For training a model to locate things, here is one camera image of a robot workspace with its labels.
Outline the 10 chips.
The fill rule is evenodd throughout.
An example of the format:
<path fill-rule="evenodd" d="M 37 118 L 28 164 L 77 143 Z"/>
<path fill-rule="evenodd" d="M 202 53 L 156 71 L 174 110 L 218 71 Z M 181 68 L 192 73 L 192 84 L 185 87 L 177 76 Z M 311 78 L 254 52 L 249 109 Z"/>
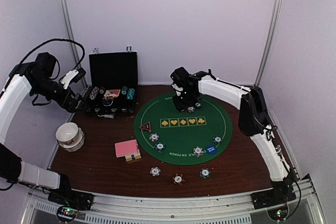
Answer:
<path fill-rule="evenodd" d="M 160 139 L 160 135 L 157 134 L 157 133 L 152 133 L 152 134 L 149 135 L 149 140 L 150 140 L 151 142 L 156 142 L 156 141 L 158 141 L 159 139 Z"/>
<path fill-rule="evenodd" d="M 193 154 L 196 157 L 201 157 L 204 154 L 204 151 L 201 147 L 196 146 L 196 147 L 193 148 Z"/>
<path fill-rule="evenodd" d="M 193 113 L 195 108 L 193 106 L 187 108 L 188 113 Z"/>

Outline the blue green 50 chip stack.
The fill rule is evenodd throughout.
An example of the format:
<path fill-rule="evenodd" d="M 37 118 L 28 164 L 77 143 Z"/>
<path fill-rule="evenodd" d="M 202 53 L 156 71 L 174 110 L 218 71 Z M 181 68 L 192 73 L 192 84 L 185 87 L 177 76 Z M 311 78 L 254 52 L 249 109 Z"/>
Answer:
<path fill-rule="evenodd" d="M 211 175 L 211 171 L 208 168 L 202 168 L 200 171 L 200 177 L 203 179 L 209 178 Z"/>

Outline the blue white 10 chip stack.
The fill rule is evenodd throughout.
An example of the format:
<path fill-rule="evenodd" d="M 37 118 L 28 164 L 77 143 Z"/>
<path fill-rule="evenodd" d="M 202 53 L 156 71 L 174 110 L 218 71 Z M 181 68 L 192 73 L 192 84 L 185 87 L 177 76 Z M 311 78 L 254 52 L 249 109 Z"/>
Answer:
<path fill-rule="evenodd" d="M 151 174 L 153 177 L 159 176 L 159 175 L 161 174 L 161 170 L 160 170 L 159 167 L 154 166 L 154 167 L 152 167 L 152 168 L 150 169 L 150 174 Z"/>

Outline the red black 100 chip stack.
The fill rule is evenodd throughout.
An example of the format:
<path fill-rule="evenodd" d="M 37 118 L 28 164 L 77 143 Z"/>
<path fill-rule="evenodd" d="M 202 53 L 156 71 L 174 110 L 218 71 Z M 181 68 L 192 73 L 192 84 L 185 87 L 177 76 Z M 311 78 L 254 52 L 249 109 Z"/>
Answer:
<path fill-rule="evenodd" d="M 182 174 L 175 174 L 172 177 L 172 182 L 175 185 L 181 185 L 185 182 L 185 178 Z"/>

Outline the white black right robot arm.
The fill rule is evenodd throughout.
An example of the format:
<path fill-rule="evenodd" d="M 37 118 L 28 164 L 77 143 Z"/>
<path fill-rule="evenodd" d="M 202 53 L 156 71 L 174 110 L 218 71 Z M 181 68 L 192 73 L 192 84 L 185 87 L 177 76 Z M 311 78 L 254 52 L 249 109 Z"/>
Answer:
<path fill-rule="evenodd" d="M 215 77 L 210 70 L 190 74 L 180 67 L 170 77 L 175 91 L 173 102 L 178 111 L 197 107 L 202 95 L 217 98 L 237 108 L 240 131 L 255 143 L 268 168 L 272 184 L 269 199 L 279 204 L 293 194 L 295 176 L 281 146 L 273 143 L 277 127 L 271 122 L 261 88 L 226 82 Z"/>

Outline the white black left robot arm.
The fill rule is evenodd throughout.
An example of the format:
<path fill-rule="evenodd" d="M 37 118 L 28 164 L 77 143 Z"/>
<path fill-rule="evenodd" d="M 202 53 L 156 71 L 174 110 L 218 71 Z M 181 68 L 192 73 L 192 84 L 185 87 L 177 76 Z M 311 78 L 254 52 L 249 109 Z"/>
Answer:
<path fill-rule="evenodd" d="M 54 41 L 54 38 L 46 40 L 29 51 L 9 73 L 1 90 L 1 178 L 9 184 L 1 191 L 10 190 L 15 184 L 40 187 L 55 191 L 58 200 L 64 205 L 71 205 L 76 197 L 66 175 L 27 163 L 5 145 L 9 127 L 28 95 L 35 99 L 44 96 L 46 104 L 55 101 L 69 113 L 76 112 L 79 104 L 85 102 L 79 93 L 70 88 L 70 84 L 78 82 L 86 74 L 79 62 L 58 82 L 52 78 L 54 67 L 58 64 L 53 55 L 43 52 L 35 61 L 26 62 L 33 52 Z"/>

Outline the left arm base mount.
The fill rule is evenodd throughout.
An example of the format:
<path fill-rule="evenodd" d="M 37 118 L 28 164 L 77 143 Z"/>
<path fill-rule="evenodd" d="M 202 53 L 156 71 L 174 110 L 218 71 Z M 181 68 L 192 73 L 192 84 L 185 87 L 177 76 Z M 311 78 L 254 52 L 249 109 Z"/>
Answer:
<path fill-rule="evenodd" d="M 49 201 L 77 210 L 90 210 L 94 200 L 93 194 L 72 189 L 67 193 L 55 189 L 48 189 L 47 191 L 49 191 Z"/>

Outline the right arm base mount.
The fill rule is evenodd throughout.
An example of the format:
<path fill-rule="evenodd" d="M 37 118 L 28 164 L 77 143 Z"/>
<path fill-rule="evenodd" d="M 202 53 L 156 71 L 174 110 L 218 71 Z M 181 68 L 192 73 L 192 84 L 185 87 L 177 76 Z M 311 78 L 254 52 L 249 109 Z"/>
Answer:
<path fill-rule="evenodd" d="M 285 182 L 272 182 L 272 189 L 251 194 L 254 209 L 269 208 L 296 199 L 292 185 Z"/>

